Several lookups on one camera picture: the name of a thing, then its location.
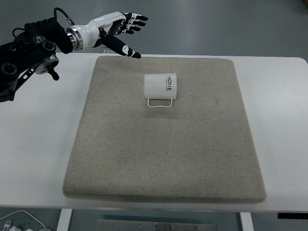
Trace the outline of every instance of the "cable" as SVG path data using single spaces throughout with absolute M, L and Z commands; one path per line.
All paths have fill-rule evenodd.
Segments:
M 73 20 L 67 15 L 67 13 L 65 13 L 64 10 L 62 10 L 61 8 L 59 7 L 56 7 L 53 9 L 53 16 L 55 19 L 57 19 L 57 11 L 60 11 L 62 14 L 64 14 L 64 16 L 66 17 L 66 20 L 68 21 L 68 23 L 73 26 L 75 25 L 75 23 L 73 22 Z
M 13 36 L 14 36 L 14 38 L 16 37 L 16 35 L 15 35 L 15 31 L 16 30 L 23 30 L 23 31 L 26 31 L 25 29 L 23 29 L 23 28 L 15 28 L 13 31 L 12 31 L 12 33 L 13 33 Z
M 60 11 L 62 14 L 64 14 L 64 16 L 65 16 L 66 18 L 68 18 L 68 15 L 67 15 L 67 13 L 64 12 L 64 10 L 62 10 L 62 9 L 59 8 L 59 7 L 56 7 L 56 8 L 53 9 L 53 15 L 54 15 L 54 17 L 55 17 L 56 19 L 57 19 L 57 11 Z
M 27 211 L 24 211 L 24 210 L 18 210 L 18 211 L 16 211 L 16 212 L 10 213 L 9 215 L 6 215 L 5 217 L 0 218 L 0 220 L 3 220 L 3 219 L 5 219 L 5 218 L 7 218 L 7 217 L 9 217 L 9 216 L 11 216 L 11 215 L 13 215 L 13 214 L 15 214 L 15 213 L 19 213 L 19 212 L 24 212 L 24 213 L 28 214 L 28 215 L 29 215 L 30 217 L 32 217 L 35 221 L 37 221 L 41 226 L 43 226 L 43 229 L 40 230 L 40 231 L 51 231 L 51 230 L 47 229 L 47 228 L 45 227 L 45 225 L 44 225 L 42 222 L 40 222 L 38 219 L 36 219 L 34 216 L 32 216 L 30 213 L 28 213 Z

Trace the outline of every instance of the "metal plate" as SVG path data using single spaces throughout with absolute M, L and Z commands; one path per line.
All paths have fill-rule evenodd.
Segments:
M 207 224 L 99 219 L 97 231 L 217 231 L 217 227 Z

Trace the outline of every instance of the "white robotic hand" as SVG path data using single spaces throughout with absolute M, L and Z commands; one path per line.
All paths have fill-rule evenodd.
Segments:
M 147 17 L 136 13 L 114 12 L 91 20 L 87 25 L 72 25 L 66 32 L 71 38 L 74 50 L 98 47 L 103 44 L 118 54 L 140 58 L 141 55 L 114 37 L 119 34 L 133 34 L 145 26 Z

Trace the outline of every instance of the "black wire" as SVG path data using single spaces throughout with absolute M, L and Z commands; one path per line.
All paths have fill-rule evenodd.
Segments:
M 15 28 L 13 31 L 12 31 L 12 33 L 13 33 L 13 36 L 14 36 L 14 38 L 16 37 L 16 35 L 15 35 L 15 31 L 16 30 L 23 30 L 23 31 L 26 31 L 25 29 L 23 29 L 23 28 Z
M 53 9 L 53 15 L 54 15 L 54 17 L 55 17 L 56 19 L 57 19 L 57 11 L 60 11 L 62 14 L 64 14 L 64 16 L 65 16 L 66 18 L 68 18 L 68 15 L 67 15 L 67 13 L 64 12 L 64 10 L 62 10 L 62 9 L 59 8 L 59 7 L 56 7 L 56 8 Z

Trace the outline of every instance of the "white table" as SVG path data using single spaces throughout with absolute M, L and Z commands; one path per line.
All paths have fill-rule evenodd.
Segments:
M 121 203 L 64 197 L 66 165 L 100 55 L 58 53 L 59 81 L 33 75 L 13 102 L 0 103 L 0 206 L 308 212 L 308 65 L 300 58 L 219 57 L 235 64 L 268 194 L 264 202 Z

